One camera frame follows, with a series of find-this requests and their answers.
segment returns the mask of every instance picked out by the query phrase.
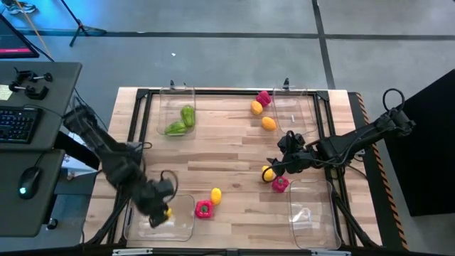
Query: monitor screen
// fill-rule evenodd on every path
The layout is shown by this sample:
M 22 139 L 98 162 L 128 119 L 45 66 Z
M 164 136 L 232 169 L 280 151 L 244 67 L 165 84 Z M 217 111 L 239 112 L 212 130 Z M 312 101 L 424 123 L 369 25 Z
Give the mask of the monitor screen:
M 0 14 L 0 58 L 37 58 L 39 54 Z

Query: computer mouse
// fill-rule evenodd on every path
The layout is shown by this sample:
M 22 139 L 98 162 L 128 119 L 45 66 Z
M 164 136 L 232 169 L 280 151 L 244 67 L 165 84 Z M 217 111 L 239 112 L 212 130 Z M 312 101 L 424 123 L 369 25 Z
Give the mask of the computer mouse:
M 41 168 L 33 166 L 23 171 L 18 185 L 19 197 L 22 199 L 31 199 L 38 190 L 38 182 L 41 175 Z

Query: gray floor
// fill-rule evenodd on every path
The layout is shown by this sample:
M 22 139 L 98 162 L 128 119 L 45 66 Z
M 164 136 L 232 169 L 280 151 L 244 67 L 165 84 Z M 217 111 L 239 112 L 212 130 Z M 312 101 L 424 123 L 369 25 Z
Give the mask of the gray floor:
M 59 0 L 32 2 L 40 9 L 31 15 L 38 29 L 75 28 Z M 108 31 L 317 33 L 311 0 L 67 2 L 84 23 Z M 455 36 L 452 0 L 319 0 L 318 5 L 325 33 Z M 22 15 L 4 15 L 17 28 L 29 28 Z M 36 36 L 29 38 L 41 46 Z M 43 39 L 55 60 L 83 64 L 77 88 L 107 123 L 120 86 L 164 86 L 173 79 L 196 86 L 273 87 L 288 77 L 301 87 L 328 87 L 318 39 L 80 37 L 73 48 L 69 37 Z M 327 49 L 336 89 L 360 92 L 370 118 L 383 112 L 380 100 L 387 88 L 409 97 L 455 68 L 454 40 L 327 40 Z M 455 255 L 455 215 L 411 218 L 383 144 L 380 149 L 409 248 Z M 61 246 L 79 242 L 77 228 L 53 232 L 68 238 Z M 60 245 L 36 239 L 36 247 Z M 12 241 L 0 240 L 0 247 L 19 249 L 21 242 Z

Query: desk surface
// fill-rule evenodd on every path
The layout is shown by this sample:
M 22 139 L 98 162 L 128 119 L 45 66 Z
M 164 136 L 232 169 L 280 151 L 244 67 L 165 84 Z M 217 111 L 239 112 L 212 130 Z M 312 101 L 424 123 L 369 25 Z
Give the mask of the desk surface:
M 117 95 L 109 133 L 119 142 L 126 141 L 137 88 L 121 87 Z M 355 125 L 350 111 L 348 94 L 344 90 L 329 91 L 331 109 L 337 134 L 345 134 Z M 250 112 L 250 97 L 226 95 L 198 95 L 196 131 L 183 141 L 170 142 L 156 132 L 159 116 L 159 96 L 154 95 L 146 141 L 152 149 L 144 151 L 149 177 L 158 177 L 164 169 L 176 171 L 179 194 L 191 194 L 196 200 L 207 199 L 211 188 L 221 188 L 222 203 L 215 209 L 213 220 L 196 220 L 195 232 L 187 242 L 148 242 L 129 240 L 128 246 L 142 247 L 239 247 L 297 249 L 289 234 L 275 235 L 273 225 L 286 225 L 287 213 L 267 214 L 271 209 L 287 208 L 287 202 L 272 202 L 261 197 L 270 186 L 260 178 L 260 168 L 267 165 L 266 157 L 281 155 L 276 144 L 277 132 L 266 132 L 260 127 L 260 118 Z M 313 102 L 301 102 L 307 130 L 314 129 L 309 112 Z M 142 117 L 144 104 L 139 113 Z M 318 139 L 318 132 L 305 136 L 307 142 Z M 354 167 L 364 171 L 361 163 Z M 286 175 L 300 178 L 325 179 L 322 170 L 308 169 L 301 174 Z M 354 171 L 345 174 L 348 197 L 353 215 L 365 232 L 381 243 L 378 224 L 368 182 Z M 95 188 L 85 222 L 85 235 L 91 238 L 112 211 L 115 190 L 103 175 L 96 179 Z M 341 229 L 347 242 L 346 222 L 340 217 Z M 121 235 L 124 219 L 119 219 L 116 240 Z
M 55 170 L 60 170 L 65 151 L 54 149 L 43 156 L 38 164 L 43 170 L 36 195 L 32 199 L 21 199 L 18 195 L 19 177 L 36 163 L 40 155 L 40 152 L 1 153 L 1 158 L 14 163 L 14 168 L 1 168 L 0 237 L 34 237 L 43 224 L 60 173 Z
M 57 112 L 60 115 L 66 113 L 68 103 L 73 94 L 74 87 L 79 77 L 82 64 L 80 63 L 51 63 L 35 61 L 0 61 L 0 84 L 9 85 L 15 80 L 18 70 L 32 70 L 37 75 L 49 72 L 53 76 L 52 82 L 39 80 L 23 82 L 22 86 L 32 85 L 37 88 L 46 86 L 49 88 L 47 96 L 43 100 L 31 100 L 24 95 L 23 91 L 13 92 L 8 100 L 0 100 L 0 106 L 22 107 L 26 104 L 38 105 Z M 0 144 L 0 150 L 49 150 L 53 147 L 57 133 L 61 126 L 61 117 L 55 113 L 43 110 L 39 125 L 30 144 Z

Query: keyboard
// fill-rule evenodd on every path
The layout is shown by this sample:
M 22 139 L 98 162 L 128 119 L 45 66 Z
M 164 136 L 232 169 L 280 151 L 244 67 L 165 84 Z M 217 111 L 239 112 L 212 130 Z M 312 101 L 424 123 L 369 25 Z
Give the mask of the keyboard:
M 0 143 L 30 144 L 42 109 L 0 106 Z

